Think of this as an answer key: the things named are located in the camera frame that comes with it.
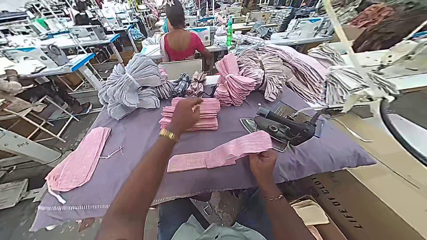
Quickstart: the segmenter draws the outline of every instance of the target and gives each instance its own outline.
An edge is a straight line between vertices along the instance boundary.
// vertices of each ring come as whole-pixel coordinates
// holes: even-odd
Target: bracelet
[[[281,199],[283,197],[284,197],[283,194],[280,194],[278,197],[275,197],[275,198],[266,198],[266,197],[264,197],[264,199],[265,200],[279,200],[279,199]]]
[[[161,129],[159,135],[162,137],[166,137],[172,141],[175,141],[176,143],[179,141],[178,136],[176,136],[173,132],[166,130],[166,129]]]

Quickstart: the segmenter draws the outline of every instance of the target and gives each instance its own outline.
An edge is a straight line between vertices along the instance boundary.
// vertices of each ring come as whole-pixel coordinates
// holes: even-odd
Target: person's lap
[[[272,226],[268,214],[265,211],[264,200],[258,188],[251,188],[243,192],[243,206],[236,217],[239,224],[254,229],[261,233],[267,240],[274,240]],[[171,240],[176,230],[185,223],[197,208],[189,198],[175,199],[160,204],[158,222],[158,240]],[[206,223],[200,216],[195,216],[206,229]]]

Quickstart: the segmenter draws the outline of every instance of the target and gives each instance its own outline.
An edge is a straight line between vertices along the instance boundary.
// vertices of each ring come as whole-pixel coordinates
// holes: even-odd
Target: plastic bottle
[[[230,16],[228,20],[228,29],[227,29],[227,42],[225,43],[227,46],[231,46],[231,40],[233,39],[233,28],[231,27],[233,24],[233,19]]]

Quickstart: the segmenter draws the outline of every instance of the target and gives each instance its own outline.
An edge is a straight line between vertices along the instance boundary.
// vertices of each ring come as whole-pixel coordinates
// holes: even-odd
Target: red blouse
[[[186,50],[177,51],[170,48],[169,43],[167,42],[167,36],[164,38],[164,48],[166,50],[166,53],[169,55],[170,61],[194,59],[194,54],[196,53],[196,50],[199,53],[202,53],[205,50],[205,46],[203,45],[202,41],[193,32],[191,32],[190,44],[188,44],[188,48]]]

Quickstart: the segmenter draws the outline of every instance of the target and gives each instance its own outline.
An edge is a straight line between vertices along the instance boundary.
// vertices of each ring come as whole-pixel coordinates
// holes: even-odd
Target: hand
[[[272,149],[260,152],[256,155],[249,155],[251,171],[261,188],[265,188],[268,185],[274,185],[273,170],[276,160],[277,154]]]
[[[202,102],[201,98],[186,98],[179,101],[167,129],[179,136],[192,127],[200,119],[200,106],[195,107],[194,111],[193,107]]]

